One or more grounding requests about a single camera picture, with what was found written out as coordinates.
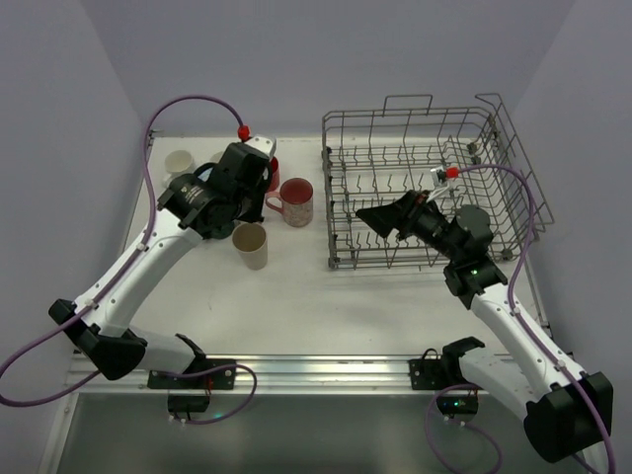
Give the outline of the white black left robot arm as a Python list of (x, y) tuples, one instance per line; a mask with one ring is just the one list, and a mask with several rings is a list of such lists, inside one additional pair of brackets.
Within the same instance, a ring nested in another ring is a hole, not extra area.
[(185, 336), (143, 332), (130, 323), (146, 297), (190, 250), (236, 220), (260, 222), (277, 142), (233, 142), (216, 163), (171, 180), (152, 222), (109, 270), (73, 300), (48, 310), (75, 347), (108, 380), (135, 369), (191, 371), (201, 349)]

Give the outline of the red mug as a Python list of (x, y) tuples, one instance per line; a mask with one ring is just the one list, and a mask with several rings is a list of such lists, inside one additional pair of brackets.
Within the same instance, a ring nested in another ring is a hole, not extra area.
[(275, 191), (279, 186), (279, 162), (276, 157), (271, 160), (272, 174), (271, 174), (271, 182), (268, 187), (268, 192)]

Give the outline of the light blue mug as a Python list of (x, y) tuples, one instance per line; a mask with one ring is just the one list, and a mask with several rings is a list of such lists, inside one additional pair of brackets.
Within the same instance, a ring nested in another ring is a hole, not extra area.
[(211, 156), (211, 158), (210, 158), (209, 162), (210, 162), (210, 163), (218, 163), (218, 162), (221, 160), (221, 158), (222, 158), (223, 154), (224, 154), (224, 152), (223, 152), (223, 151), (220, 151), (220, 152), (217, 152), (217, 153), (213, 154), (213, 155)]

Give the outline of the dark teal mug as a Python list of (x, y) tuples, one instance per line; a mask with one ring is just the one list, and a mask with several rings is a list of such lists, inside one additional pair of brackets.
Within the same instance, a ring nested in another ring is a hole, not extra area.
[(213, 227), (208, 234), (209, 240), (224, 240), (230, 237), (235, 229), (234, 222), (228, 222)]

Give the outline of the beige tall cup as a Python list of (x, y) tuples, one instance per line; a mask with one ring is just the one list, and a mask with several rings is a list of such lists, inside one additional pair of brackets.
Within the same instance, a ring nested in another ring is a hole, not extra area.
[(268, 239), (260, 223), (239, 224), (232, 233), (232, 244), (248, 269), (258, 271), (266, 266)]

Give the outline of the white mug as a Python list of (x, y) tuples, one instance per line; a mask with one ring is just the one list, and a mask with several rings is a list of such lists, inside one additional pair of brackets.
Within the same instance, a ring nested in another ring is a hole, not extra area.
[(170, 183), (185, 174), (190, 174), (196, 169), (195, 159), (187, 150), (176, 150), (169, 153), (164, 159), (163, 187), (167, 189)]

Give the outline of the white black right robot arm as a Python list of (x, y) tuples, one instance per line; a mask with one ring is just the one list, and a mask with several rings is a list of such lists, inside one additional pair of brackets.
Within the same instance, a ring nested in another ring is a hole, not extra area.
[(589, 374), (565, 354), (517, 301), (514, 282), (488, 255), (493, 232), (484, 209), (466, 204), (447, 219), (429, 193), (407, 192), (356, 215), (381, 237), (392, 231), (400, 240), (415, 236), (447, 257), (446, 286), (514, 361), (505, 366), (483, 343), (461, 340), (442, 350), (450, 375), (480, 387), (514, 413), (545, 461), (581, 453), (588, 469), (615, 472), (613, 387), (603, 373)]

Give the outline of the pink patterned mug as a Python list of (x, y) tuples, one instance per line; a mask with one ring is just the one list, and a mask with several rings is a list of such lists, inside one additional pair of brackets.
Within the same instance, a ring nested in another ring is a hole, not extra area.
[(265, 205), (278, 212), (287, 225), (300, 228), (313, 219), (313, 196), (314, 190), (309, 181), (291, 178), (277, 191), (267, 193)]

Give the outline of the blue tall tumbler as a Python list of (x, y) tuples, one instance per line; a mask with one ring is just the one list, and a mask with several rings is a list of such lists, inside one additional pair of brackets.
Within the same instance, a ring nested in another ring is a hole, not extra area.
[(204, 163), (202, 166), (198, 167), (195, 170), (195, 176), (198, 177), (203, 182), (206, 182), (210, 177), (213, 169), (215, 167), (214, 163)]

